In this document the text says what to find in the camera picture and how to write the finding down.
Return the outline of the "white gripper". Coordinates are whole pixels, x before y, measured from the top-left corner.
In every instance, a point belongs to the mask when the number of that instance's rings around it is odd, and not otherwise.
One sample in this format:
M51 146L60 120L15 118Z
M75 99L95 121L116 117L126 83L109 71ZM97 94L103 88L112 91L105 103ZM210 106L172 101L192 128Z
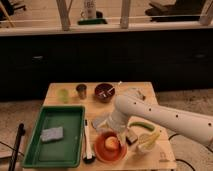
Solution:
M127 127L127 117L121 113L111 113L97 116L92 120L92 126L96 131L114 131L123 133Z

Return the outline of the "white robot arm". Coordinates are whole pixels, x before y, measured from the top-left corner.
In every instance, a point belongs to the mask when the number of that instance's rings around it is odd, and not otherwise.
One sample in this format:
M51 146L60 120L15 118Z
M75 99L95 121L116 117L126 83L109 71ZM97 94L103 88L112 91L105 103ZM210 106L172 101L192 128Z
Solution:
M97 129L106 126L116 133L123 133L132 116L149 120L206 147L213 147L213 117L151 104L127 93L117 95L114 110L97 116L92 123Z

